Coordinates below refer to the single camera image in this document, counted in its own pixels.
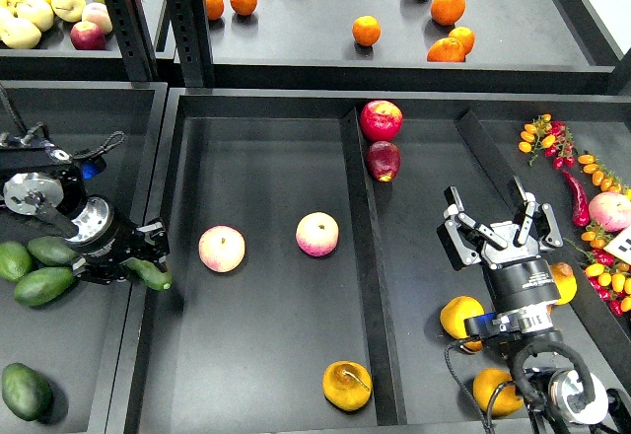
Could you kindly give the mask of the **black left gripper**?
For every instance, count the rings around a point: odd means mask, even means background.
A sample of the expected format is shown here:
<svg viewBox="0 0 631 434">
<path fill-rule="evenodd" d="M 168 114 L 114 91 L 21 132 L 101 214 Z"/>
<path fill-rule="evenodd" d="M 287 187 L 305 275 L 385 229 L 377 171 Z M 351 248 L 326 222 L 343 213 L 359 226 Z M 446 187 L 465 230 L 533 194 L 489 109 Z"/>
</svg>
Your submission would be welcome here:
<svg viewBox="0 0 631 434">
<path fill-rule="evenodd" d="M 89 196 L 72 223 L 77 233 L 68 245 L 78 255 L 71 263 L 76 278 L 100 285 L 125 281 L 131 270 L 121 263 L 131 256 L 168 271 L 170 244 L 162 218 L 136 227 L 105 198 Z"/>
</svg>

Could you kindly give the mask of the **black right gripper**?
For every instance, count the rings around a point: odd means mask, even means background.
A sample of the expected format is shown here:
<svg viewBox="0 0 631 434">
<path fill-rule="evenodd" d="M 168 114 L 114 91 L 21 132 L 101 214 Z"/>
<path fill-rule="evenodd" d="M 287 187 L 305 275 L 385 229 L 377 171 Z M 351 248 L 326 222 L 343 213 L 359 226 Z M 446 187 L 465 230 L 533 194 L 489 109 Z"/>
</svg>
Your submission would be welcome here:
<svg viewBox="0 0 631 434">
<path fill-rule="evenodd" d="M 509 193 L 516 206 L 514 223 L 490 227 L 464 211 L 455 186 L 444 190 L 448 207 L 437 234 L 454 270 L 482 264 L 484 280 L 496 313 L 510 313 L 533 305 L 550 305 L 560 292 L 548 262 L 540 252 L 563 247 L 563 238 L 549 203 L 539 203 L 512 176 Z"/>
</svg>

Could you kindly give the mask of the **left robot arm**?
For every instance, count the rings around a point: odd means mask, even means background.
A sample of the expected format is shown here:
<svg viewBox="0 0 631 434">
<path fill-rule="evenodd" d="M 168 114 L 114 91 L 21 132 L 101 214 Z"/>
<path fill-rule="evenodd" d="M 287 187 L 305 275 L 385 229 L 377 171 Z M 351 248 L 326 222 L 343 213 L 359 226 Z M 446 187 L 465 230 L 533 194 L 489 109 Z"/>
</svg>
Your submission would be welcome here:
<svg viewBox="0 0 631 434">
<path fill-rule="evenodd" d="M 73 252 L 69 265 L 80 279 L 109 284 L 134 271 L 150 286 L 152 275 L 167 276 L 170 247 L 162 219 L 138 226 L 85 189 L 85 181 L 105 169 L 103 155 L 125 134 L 115 131 L 93 150 L 69 153 L 53 143 L 45 123 L 27 127 L 5 89 L 1 104 L 19 130 L 1 134 L 1 204 L 56 230 Z"/>
</svg>

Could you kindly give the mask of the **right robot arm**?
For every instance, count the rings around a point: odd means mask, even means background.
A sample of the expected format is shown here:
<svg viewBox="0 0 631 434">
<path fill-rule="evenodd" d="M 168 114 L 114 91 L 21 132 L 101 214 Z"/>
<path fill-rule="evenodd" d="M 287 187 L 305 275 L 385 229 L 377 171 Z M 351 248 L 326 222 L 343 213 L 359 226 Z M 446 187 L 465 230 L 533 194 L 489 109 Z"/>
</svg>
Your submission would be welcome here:
<svg viewBox="0 0 631 434">
<path fill-rule="evenodd" d="M 463 336 L 446 351 L 469 342 L 489 343 L 505 360 L 510 378 L 494 388 L 495 400 L 513 387 L 526 405 L 530 427 L 567 433 L 586 425 L 593 433 L 627 433 L 630 400 L 607 389 L 582 355 L 568 346 L 553 324 L 549 307 L 560 298 L 544 254 L 563 245 L 553 209 L 537 202 L 518 178 L 509 183 L 516 215 L 483 224 L 464 209 L 458 190 L 444 191 L 447 209 L 437 233 L 455 270 L 481 267 L 493 310 L 464 319 Z"/>
</svg>

